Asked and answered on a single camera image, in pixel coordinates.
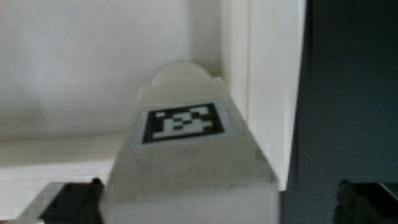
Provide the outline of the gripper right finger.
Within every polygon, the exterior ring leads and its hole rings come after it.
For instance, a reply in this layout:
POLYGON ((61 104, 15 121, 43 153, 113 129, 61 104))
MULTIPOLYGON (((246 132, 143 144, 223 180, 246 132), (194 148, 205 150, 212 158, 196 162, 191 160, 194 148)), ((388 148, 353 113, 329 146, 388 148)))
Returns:
POLYGON ((398 224, 398 182, 340 182, 333 224, 398 224))

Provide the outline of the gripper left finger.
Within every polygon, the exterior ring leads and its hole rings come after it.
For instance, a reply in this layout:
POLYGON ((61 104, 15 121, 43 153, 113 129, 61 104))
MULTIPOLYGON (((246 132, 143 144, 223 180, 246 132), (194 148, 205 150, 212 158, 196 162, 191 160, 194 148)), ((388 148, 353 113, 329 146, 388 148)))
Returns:
POLYGON ((106 184, 100 178, 88 183, 70 182, 40 215, 45 224, 104 224, 100 199, 106 184))

